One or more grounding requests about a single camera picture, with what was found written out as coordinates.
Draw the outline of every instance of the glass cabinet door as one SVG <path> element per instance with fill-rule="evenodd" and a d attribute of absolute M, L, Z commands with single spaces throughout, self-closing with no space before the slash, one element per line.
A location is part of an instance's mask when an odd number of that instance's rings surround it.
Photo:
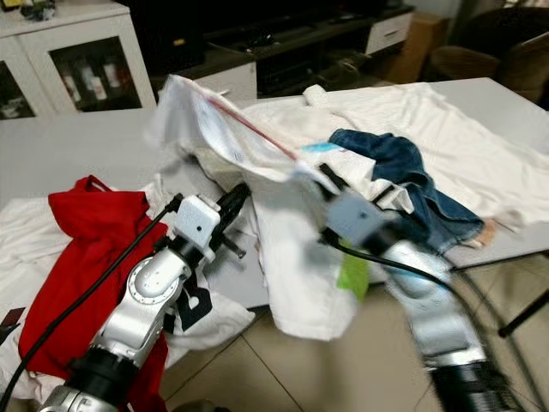
<path fill-rule="evenodd" d="M 79 112 L 142 107 L 118 37 L 51 50 L 49 54 Z"/>
<path fill-rule="evenodd" d="M 33 118 L 35 113 L 6 62 L 0 61 L 0 120 Z"/>

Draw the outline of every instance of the gray table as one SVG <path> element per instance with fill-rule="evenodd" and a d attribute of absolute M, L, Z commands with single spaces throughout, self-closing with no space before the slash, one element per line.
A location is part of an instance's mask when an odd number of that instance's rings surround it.
<path fill-rule="evenodd" d="M 522 97 L 489 79 L 441 82 L 433 87 L 495 133 L 549 153 L 549 118 Z M 193 161 L 158 155 L 145 145 L 142 130 L 151 113 L 137 109 L 0 122 L 0 208 L 14 197 L 68 190 L 89 174 L 109 185 L 137 190 L 161 167 L 169 190 L 219 196 L 219 188 Z M 457 246 L 448 256 L 459 267 L 470 267 L 545 251 L 549 249 L 547 229 L 549 224 L 533 225 L 520 233 L 501 230 L 494 244 L 481 251 Z M 239 235 L 238 242 L 248 251 L 244 260 L 224 254 L 210 268 L 211 288 L 246 307 L 268 303 L 255 241 Z"/>

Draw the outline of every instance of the denim fabric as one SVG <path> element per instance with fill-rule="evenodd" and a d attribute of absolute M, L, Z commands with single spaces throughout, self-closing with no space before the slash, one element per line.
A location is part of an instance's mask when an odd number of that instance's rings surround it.
<path fill-rule="evenodd" d="M 406 138 L 339 129 L 329 141 L 375 160 L 374 179 L 387 179 L 406 187 L 415 223 L 405 220 L 404 230 L 435 251 L 444 253 L 460 241 L 471 239 L 484 226 L 477 215 L 435 189 L 423 167 L 421 153 Z"/>

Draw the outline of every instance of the brown chair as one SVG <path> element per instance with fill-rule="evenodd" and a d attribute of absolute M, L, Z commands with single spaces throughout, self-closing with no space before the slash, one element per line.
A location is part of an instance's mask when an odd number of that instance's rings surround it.
<path fill-rule="evenodd" d="M 549 9 L 510 8 L 474 17 L 459 45 L 438 47 L 427 80 L 491 77 L 538 103 L 549 85 Z"/>

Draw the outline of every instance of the white cloth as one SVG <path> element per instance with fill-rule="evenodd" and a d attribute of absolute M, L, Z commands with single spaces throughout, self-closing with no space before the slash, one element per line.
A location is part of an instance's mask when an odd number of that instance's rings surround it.
<path fill-rule="evenodd" d="M 246 114 L 276 128 L 290 147 L 326 142 L 337 129 L 393 133 L 414 142 L 437 188 L 513 230 L 549 221 L 549 156 L 491 133 L 426 83 L 259 103 Z"/>
<path fill-rule="evenodd" d="M 351 291 L 336 286 L 341 253 L 318 243 L 324 203 L 314 182 L 337 190 L 312 166 L 326 161 L 343 178 L 348 174 L 362 185 L 370 183 L 374 163 L 345 150 L 305 153 L 305 143 L 292 146 L 292 139 L 252 122 L 219 95 L 177 76 L 166 83 L 146 132 L 155 147 L 175 143 L 174 149 L 195 155 L 206 174 L 226 190 L 246 181 L 276 326 L 290 335 L 329 340 L 347 329 L 358 303 Z M 364 192 L 377 194 L 388 184 L 380 183 L 365 185 Z M 406 191 L 391 199 L 397 206 L 406 201 L 412 207 Z"/>
<path fill-rule="evenodd" d="M 142 189 L 149 202 L 149 217 L 157 215 L 172 199 L 165 193 L 159 176 Z M 173 214 L 163 220 L 170 224 Z M 72 240 L 57 225 L 47 198 L 13 199 L 0 211 L 0 319 L 10 309 L 26 307 L 21 325 L 0 345 L 0 393 L 21 362 L 18 343 L 28 310 L 51 268 Z M 200 274 L 198 283 L 208 288 Z M 166 367 L 172 366 L 189 350 L 212 348 L 244 330 L 254 318 L 252 312 L 225 296 L 210 293 L 212 311 L 185 332 L 177 317 L 173 334 L 166 334 L 168 356 Z M 25 371 L 13 397 L 44 402 L 60 378 Z"/>

